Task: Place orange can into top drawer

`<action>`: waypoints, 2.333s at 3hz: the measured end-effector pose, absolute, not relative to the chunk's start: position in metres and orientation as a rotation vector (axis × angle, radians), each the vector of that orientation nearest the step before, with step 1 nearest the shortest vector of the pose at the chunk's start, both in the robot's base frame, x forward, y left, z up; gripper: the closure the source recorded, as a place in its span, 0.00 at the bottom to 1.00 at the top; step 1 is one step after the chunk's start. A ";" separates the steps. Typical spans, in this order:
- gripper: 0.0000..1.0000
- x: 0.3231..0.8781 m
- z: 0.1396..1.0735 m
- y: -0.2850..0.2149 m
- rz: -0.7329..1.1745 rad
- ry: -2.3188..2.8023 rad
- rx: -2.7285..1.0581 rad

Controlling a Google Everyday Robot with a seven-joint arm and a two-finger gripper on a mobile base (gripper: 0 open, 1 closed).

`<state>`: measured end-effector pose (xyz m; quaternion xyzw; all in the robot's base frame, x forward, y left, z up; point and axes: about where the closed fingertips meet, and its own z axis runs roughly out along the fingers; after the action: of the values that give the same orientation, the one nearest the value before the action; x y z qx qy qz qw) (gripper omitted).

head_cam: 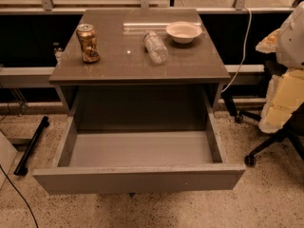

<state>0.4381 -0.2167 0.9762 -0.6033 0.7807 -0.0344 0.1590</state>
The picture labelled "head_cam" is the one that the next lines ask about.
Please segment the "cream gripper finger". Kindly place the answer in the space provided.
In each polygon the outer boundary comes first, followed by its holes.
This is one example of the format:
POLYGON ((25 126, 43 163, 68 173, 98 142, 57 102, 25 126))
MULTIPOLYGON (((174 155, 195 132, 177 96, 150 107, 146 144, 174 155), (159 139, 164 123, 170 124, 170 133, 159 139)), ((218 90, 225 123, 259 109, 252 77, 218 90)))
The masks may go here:
POLYGON ((273 75, 261 111, 259 129, 276 133, 304 103, 304 70, 288 69, 281 76, 273 75))
POLYGON ((277 37, 280 33, 280 29, 276 29, 267 35, 262 41, 256 45, 256 51, 265 54, 273 53, 276 51, 277 37))

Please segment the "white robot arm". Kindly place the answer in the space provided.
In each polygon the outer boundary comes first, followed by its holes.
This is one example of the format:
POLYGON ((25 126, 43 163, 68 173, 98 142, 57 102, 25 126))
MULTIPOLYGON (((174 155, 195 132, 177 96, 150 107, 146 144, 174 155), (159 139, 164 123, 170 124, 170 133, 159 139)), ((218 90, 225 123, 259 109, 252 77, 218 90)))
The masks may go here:
POLYGON ((276 61, 287 68, 281 76, 271 78, 261 111, 260 130, 275 133, 304 103, 304 2, 280 28, 259 42, 256 50, 274 52, 276 61))

